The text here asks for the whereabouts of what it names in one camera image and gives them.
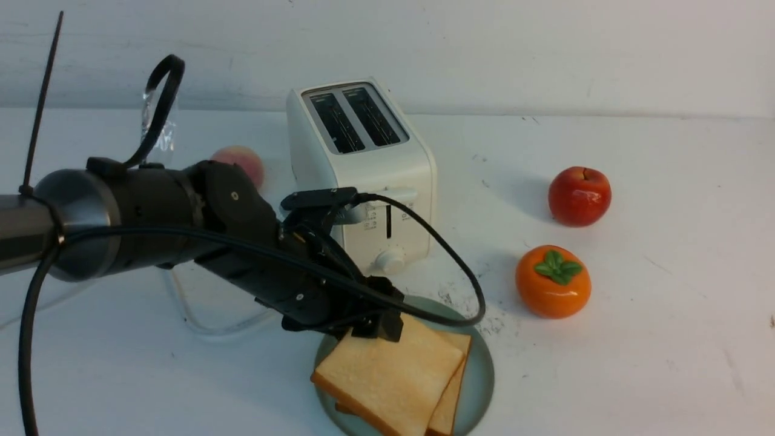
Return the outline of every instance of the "white bread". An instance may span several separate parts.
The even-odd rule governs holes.
[[[382,434],[424,436],[463,352],[414,317],[401,319],[399,342],[345,335],[311,380]]]
[[[468,352],[471,347],[471,336],[449,331],[438,331],[437,333],[463,352],[463,363],[460,364],[449,381],[449,385],[444,389],[439,404],[436,405],[433,411],[425,436],[452,436],[455,431],[455,416],[457,414],[458,400],[460,399],[460,386],[463,382]],[[341,403],[336,403],[335,408],[343,414],[354,414],[352,410],[347,409]]]

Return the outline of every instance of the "peach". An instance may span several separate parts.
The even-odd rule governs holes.
[[[216,151],[211,161],[222,162],[224,164],[236,164],[243,169],[245,174],[253,181],[256,189],[264,183],[264,163],[258,154],[248,147],[241,145],[232,145]]]

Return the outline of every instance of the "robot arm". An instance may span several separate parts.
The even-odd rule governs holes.
[[[336,212],[357,196],[355,189],[296,192],[283,201],[290,214],[281,222],[235,165],[202,161],[182,171],[147,165],[109,177],[89,169],[59,170],[40,181],[33,198],[0,196],[0,274],[34,266],[57,240],[82,230],[178,227],[280,251],[402,301],[387,279],[363,277],[328,237]],[[282,313],[286,330],[340,336],[355,327],[360,336],[400,337],[396,310],[287,262],[193,237],[125,234],[85,240],[66,245],[50,274],[78,282],[189,261]]]

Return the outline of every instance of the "black cable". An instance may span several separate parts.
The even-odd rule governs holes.
[[[323,247],[328,248],[334,257],[336,257],[336,260],[338,260],[339,263],[341,263],[342,266],[347,270],[347,273],[350,274],[350,278],[352,280],[360,283],[366,282],[366,277],[363,275],[360,268],[358,268],[358,265],[355,265],[353,258],[351,258],[350,255],[344,251],[344,248],[342,248],[341,245],[336,243],[331,235],[324,232],[321,228],[312,226],[307,223],[299,224],[298,227],[311,234]]]
[[[410,306],[402,301],[397,301],[390,296],[379,293],[364,284],[355,282],[352,279],[345,277],[330,269],[324,268],[320,265],[314,264],[304,259],[296,258],[282,251],[274,250],[268,247],[262,247],[260,245],[247,243],[243,240],[238,240],[232,237],[227,237],[215,232],[201,230],[196,228],[186,227],[99,227],[94,229],[82,230],[75,232],[69,237],[64,239],[62,245],[54,246],[49,250],[43,260],[38,264],[38,268],[35,270],[33,279],[29,283],[27,290],[27,296],[24,302],[24,308],[22,310],[21,323],[19,325],[19,402],[22,408],[22,421],[24,423],[24,429],[26,436],[38,436],[37,423],[35,418],[35,405],[33,402],[33,386],[32,386],[32,339],[33,339],[33,323],[35,320],[35,308],[37,306],[38,297],[40,296],[40,290],[43,286],[43,280],[46,278],[48,271],[55,263],[59,256],[60,249],[72,244],[77,244],[84,240],[90,240],[100,237],[122,236],[132,234],[167,234],[175,236],[193,237],[200,240],[207,240],[216,244],[224,244],[228,247],[249,251],[254,254],[258,254],[267,258],[273,258],[278,261],[283,261],[289,265],[293,265],[303,271],[316,275],[319,278],[326,279],[327,281],[351,292],[354,295],[362,296],[370,300],[372,303],[381,304],[386,308],[399,310],[408,315],[427,320],[436,324],[442,324],[449,327],[468,327],[478,323],[484,318],[485,313],[485,301],[484,294],[482,293],[481,286],[477,281],[476,275],[468,268],[466,263],[460,256],[450,247],[450,245],[436,232],[430,224],[428,224],[420,215],[409,209],[403,203],[388,197],[379,196],[376,194],[363,194],[359,196],[360,202],[368,201],[382,201],[392,206],[396,206],[401,211],[407,213],[414,218],[420,225],[425,228],[431,236],[447,251],[455,262],[463,269],[468,279],[471,281],[471,285],[474,287],[474,292],[477,296],[479,303],[479,310],[477,314],[471,318],[457,320],[440,316],[436,313],[429,312],[427,310],[421,310],[419,308]],[[368,313],[360,313],[353,316],[353,320],[362,318]],[[324,327],[335,327],[342,325],[342,323],[348,320],[334,320],[328,324],[323,324]]]
[[[38,297],[43,287],[43,280],[59,257],[60,247],[53,246],[43,257],[35,270],[33,279],[29,281],[27,297],[24,299],[22,319],[19,323],[19,402],[22,408],[22,422],[26,436],[38,436],[38,424],[35,419],[35,404],[33,402],[33,325]]]
[[[436,233],[435,231],[433,233],[435,234],[434,237],[438,237],[439,239],[441,239],[438,233]],[[474,275],[473,272],[470,272],[470,269],[466,266],[465,262],[463,262],[463,260],[460,259],[460,256],[458,256],[446,242],[443,242],[443,239],[439,243],[441,244],[443,242],[443,246],[449,249],[450,251],[449,254],[452,255],[454,259],[456,259],[456,261],[458,262],[460,267],[463,268],[464,271],[467,271],[466,275],[471,280],[471,285],[474,287],[474,291],[477,294],[477,299],[482,302],[479,305],[478,313],[471,318],[465,318],[465,319],[459,320],[459,319],[453,319],[449,317],[443,317],[436,313],[432,313],[427,310],[422,310],[417,307],[408,305],[402,301],[396,301],[390,296],[386,296],[385,294],[377,292],[366,285],[362,285],[360,283],[354,282],[353,280],[347,278],[344,275],[339,274],[338,272],[334,272],[328,268],[322,267],[321,265],[314,264],[305,259],[297,258],[295,256],[286,254],[282,251],[278,251],[273,248],[251,244],[250,242],[245,242],[244,240],[228,237],[226,235],[218,234],[207,230],[197,229],[194,227],[164,227],[164,226],[97,227],[97,228],[81,230],[79,232],[72,233],[70,236],[65,237],[64,244],[71,245],[71,244],[76,244],[78,242],[81,242],[82,240],[94,239],[99,237],[137,235],[137,234],[166,234],[166,235],[174,235],[174,236],[193,237],[196,239],[206,240],[216,244],[223,244],[231,248],[248,251],[254,254],[258,254],[259,256],[263,256],[265,258],[272,258],[274,260],[282,261],[286,264],[292,265],[296,268],[301,269],[302,271],[313,274],[316,277],[319,277],[321,279],[325,279],[328,282],[333,283],[339,286],[340,288],[348,292],[351,292],[354,295],[362,296],[363,298],[370,300],[372,303],[376,303],[385,308],[398,310],[408,315],[412,315],[413,317],[417,317],[422,320],[430,321],[432,323],[441,324],[448,327],[469,327],[478,323],[479,321],[482,320],[482,318],[484,318],[484,311],[485,311],[484,295],[482,294],[482,289],[479,286],[479,282],[477,281],[476,275]]]
[[[57,29],[53,33],[53,41],[51,41],[51,48],[49,49],[49,57],[46,62],[46,72],[43,73],[43,84],[40,86],[40,94],[38,95],[38,107],[35,110],[35,121],[33,122],[33,134],[29,138],[29,147],[27,147],[27,162],[24,167],[24,179],[22,185],[19,186],[19,193],[25,196],[32,195],[32,186],[29,185],[29,178],[33,173],[33,159],[35,157],[35,146],[38,142],[38,132],[40,131],[40,120],[43,118],[43,107],[46,105],[46,94],[48,93],[48,84],[51,81],[51,71],[53,70],[53,59],[57,54],[57,45],[59,44],[59,34],[62,30],[62,20],[64,18],[64,11],[59,12],[59,19],[57,20]]]
[[[140,142],[140,146],[137,147],[137,150],[132,157],[124,162],[124,168],[129,169],[143,163],[148,156],[148,153],[153,149],[153,146],[156,145],[156,142],[159,140],[159,135],[161,135],[161,131],[164,129],[164,124],[167,122],[167,117],[172,110],[177,95],[177,89],[181,86],[181,80],[183,80],[185,69],[186,63],[174,54],[171,54],[159,62],[153,71],[151,71],[146,84],[146,93],[154,92],[164,76],[167,76],[167,81],[164,83],[164,88],[159,96],[156,110],[153,111],[153,118],[148,127],[148,132]]]
[[[381,196],[379,194],[370,194],[370,193],[364,193],[364,194],[358,194],[358,200],[357,203],[361,204],[364,202],[369,201],[381,201],[385,202],[391,206],[394,206],[398,209],[400,209],[402,212],[406,213],[407,215],[411,216],[417,223],[419,223],[422,228],[425,229],[426,232],[428,232],[429,235],[433,237],[433,239],[436,240],[436,242],[439,243],[439,245],[442,246],[444,251],[449,254],[449,256],[457,263],[458,266],[460,266],[460,269],[463,270],[463,273],[468,277],[468,280],[471,282],[471,285],[474,287],[474,293],[477,296],[477,304],[479,306],[479,310],[477,311],[477,314],[474,315],[474,317],[470,318],[471,320],[475,320],[471,324],[467,325],[474,325],[481,321],[484,318],[484,311],[485,311],[485,301],[484,301],[484,293],[482,292],[482,288],[479,285],[479,280],[477,280],[477,276],[474,274],[473,271],[471,271],[471,268],[468,268],[468,265],[466,265],[466,262],[463,261],[462,258],[450,247],[450,245],[444,240],[443,237],[439,234],[439,232],[436,231],[433,227],[431,227],[430,224],[428,224],[427,221],[425,221],[420,215],[417,214],[414,210],[412,210],[409,206],[406,206],[404,203],[399,202],[398,200],[394,200],[390,197]]]

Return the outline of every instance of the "white toaster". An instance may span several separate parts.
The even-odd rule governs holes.
[[[291,165],[300,191],[354,187],[389,196],[436,221],[436,162],[389,92],[374,78],[291,91]],[[391,275],[428,256],[433,239],[382,202],[332,237],[366,275]]]

